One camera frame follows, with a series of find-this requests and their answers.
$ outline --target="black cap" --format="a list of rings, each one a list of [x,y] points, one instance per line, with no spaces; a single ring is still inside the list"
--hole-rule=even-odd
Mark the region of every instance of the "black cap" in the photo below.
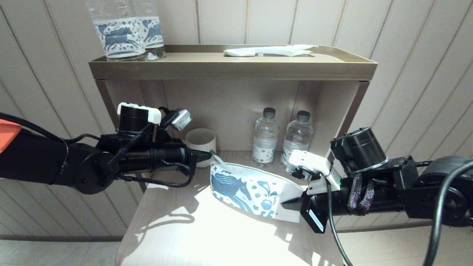
[[[307,111],[299,111],[297,112],[297,121],[306,123],[309,121],[310,113]]]
[[[275,115],[276,115],[276,110],[274,108],[266,107],[263,110],[263,117],[264,118],[274,118]]]

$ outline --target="water bottle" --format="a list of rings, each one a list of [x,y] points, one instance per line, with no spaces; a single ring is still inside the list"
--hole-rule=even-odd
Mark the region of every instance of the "water bottle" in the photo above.
[[[86,0],[86,4],[108,60],[146,59],[131,0]]]
[[[276,110],[267,107],[263,110],[263,117],[254,125],[253,159],[259,167],[266,167],[274,160],[274,150],[278,143],[279,125],[274,118]]]
[[[149,61],[165,57],[161,23],[156,0],[132,0],[136,17],[140,22],[141,42]]]
[[[299,111],[297,120],[288,124],[282,147],[281,162],[286,165],[293,150],[307,151],[314,135],[314,127],[310,123],[310,113]]]

